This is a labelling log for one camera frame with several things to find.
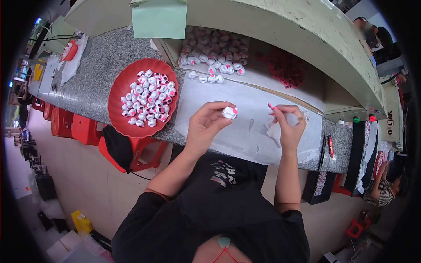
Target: red pile of pieces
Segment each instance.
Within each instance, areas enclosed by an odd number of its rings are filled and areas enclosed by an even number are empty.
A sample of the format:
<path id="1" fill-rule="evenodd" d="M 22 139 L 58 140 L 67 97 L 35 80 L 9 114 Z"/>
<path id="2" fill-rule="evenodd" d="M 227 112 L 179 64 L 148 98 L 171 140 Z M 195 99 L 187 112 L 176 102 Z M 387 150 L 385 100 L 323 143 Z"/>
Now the red pile of pieces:
<path id="1" fill-rule="evenodd" d="M 272 78 L 279 80 L 286 89 L 297 88 L 304 81 L 303 63 L 297 56 L 277 47 L 272 47 L 267 55 L 258 53 L 256 58 L 269 65 Z"/>

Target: light green paper card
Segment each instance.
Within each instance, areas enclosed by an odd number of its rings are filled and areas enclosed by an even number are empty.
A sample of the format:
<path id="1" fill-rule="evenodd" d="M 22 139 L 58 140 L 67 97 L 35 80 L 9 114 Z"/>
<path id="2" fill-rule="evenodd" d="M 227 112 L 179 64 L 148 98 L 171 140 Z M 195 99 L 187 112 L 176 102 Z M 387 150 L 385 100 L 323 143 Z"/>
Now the light green paper card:
<path id="1" fill-rule="evenodd" d="M 135 38 L 184 39 L 187 3 L 183 0 L 130 2 Z"/>

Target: person in background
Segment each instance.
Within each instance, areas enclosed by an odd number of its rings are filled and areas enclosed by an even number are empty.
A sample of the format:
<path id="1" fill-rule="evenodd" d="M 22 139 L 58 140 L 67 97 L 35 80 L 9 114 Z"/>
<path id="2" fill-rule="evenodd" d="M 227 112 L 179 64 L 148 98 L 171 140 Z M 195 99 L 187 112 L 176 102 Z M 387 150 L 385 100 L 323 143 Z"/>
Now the person in background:
<path id="1" fill-rule="evenodd" d="M 260 190 L 267 165 L 206 152 L 231 120 L 210 102 L 189 120 L 186 146 L 139 196 L 112 240 L 116 262 L 308 262 L 300 213 L 297 147 L 306 121 L 297 106 L 273 109 L 282 156 L 274 204 Z M 293 128 L 284 112 L 299 117 Z"/>
<path id="2" fill-rule="evenodd" d="M 388 205 L 398 195 L 404 195 L 408 189 L 408 178 L 405 174 L 399 175 L 394 182 L 386 179 L 388 162 L 380 167 L 380 175 L 370 190 L 367 190 L 363 199 L 372 206 L 383 207 Z"/>
<path id="3" fill-rule="evenodd" d="M 376 27 L 367 21 L 364 17 L 358 17 L 354 20 L 354 25 L 361 30 L 362 34 L 365 37 L 365 40 L 373 51 L 377 49 L 380 45 L 383 46 L 384 51 L 388 54 L 391 54 L 393 51 L 393 40 L 389 31 L 384 27 Z"/>
<path id="4" fill-rule="evenodd" d="M 32 104 L 33 96 L 28 92 L 28 86 L 24 87 L 24 90 L 19 94 L 19 126 L 24 129 L 28 120 L 28 108 L 27 105 Z"/>

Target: red plastic bowl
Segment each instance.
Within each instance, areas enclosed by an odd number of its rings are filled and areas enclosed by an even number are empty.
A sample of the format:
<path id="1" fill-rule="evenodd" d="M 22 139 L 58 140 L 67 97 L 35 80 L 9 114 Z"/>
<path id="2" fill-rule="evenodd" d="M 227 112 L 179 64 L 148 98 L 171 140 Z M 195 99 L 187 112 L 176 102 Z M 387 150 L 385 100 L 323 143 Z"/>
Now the red plastic bowl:
<path id="1" fill-rule="evenodd" d="M 157 131 L 164 128 L 165 123 L 171 119 L 171 116 L 177 107 L 177 100 L 179 98 L 178 92 L 172 98 L 173 101 L 169 104 L 170 111 L 168 112 L 167 120 L 165 122 L 157 120 L 157 125 L 155 127 L 149 127 L 147 121 L 144 122 L 145 127 L 130 125 L 128 121 L 131 117 L 127 118 L 121 115 L 121 97 L 126 96 L 126 94 L 130 92 L 131 83 L 138 83 L 137 73 L 139 71 L 146 72 L 148 69 L 151 69 L 154 73 L 159 72 L 161 74 L 166 74 L 168 80 L 174 81 L 175 89 L 179 90 L 179 83 L 177 82 L 176 74 L 171 67 L 162 60 L 158 60 L 156 58 L 144 58 L 133 62 L 123 69 L 117 78 L 115 78 L 108 95 L 108 116 L 111 121 L 111 125 L 117 132 L 123 134 L 124 136 L 142 139 L 147 136 L 154 135 Z"/>
<path id="2" fill-rule="evenodd" d="M 61 55 L 61 61 L 71 61 L 76 55 L 77 45 L 75 44 L 75 40 L 71 40 L 69 43 L 72 43 L 72 47 L 70 48 L 66 57 L 63 57 L 63 54 Z"/>

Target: tiled floor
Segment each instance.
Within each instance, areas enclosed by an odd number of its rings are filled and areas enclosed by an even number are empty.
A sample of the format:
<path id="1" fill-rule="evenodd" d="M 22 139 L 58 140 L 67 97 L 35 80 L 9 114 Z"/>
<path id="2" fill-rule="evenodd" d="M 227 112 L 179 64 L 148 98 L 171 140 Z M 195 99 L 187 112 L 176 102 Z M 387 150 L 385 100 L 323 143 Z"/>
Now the tiled floor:
<path id="1" fill-rule="evenodd" d="M 68 216 L 68 225 L 74 228 L 70 213 L 80 210 L 91 220 L 94 229 L 111 239 L 149 181 L 133 174 L 120 173 L 99 153 L 96 146 L 51 136 L 51 123 L 43 119 L 42 112 L 31 109 L 27 126 L 54 179 L 59 201 Z M 172 145 L 165 149 L 158 168 L 138 174 L 152 178 L 164 169 L 170 160 L 171 149 Z M 277 166 L 269 166 L 262 195 L 270 202 L 273 202 L 276 176 Z M 300 170 L 299 176 L 303 190 L 307 171 Z M 366 207 L 368 205 L 360 198 L 335 193 L 332 193 L 329 201 L 321 204 L 310 206 L 302 203 L 310 262 L 337 248 L 346 238 L 342 231 L 351 218 Z"/>

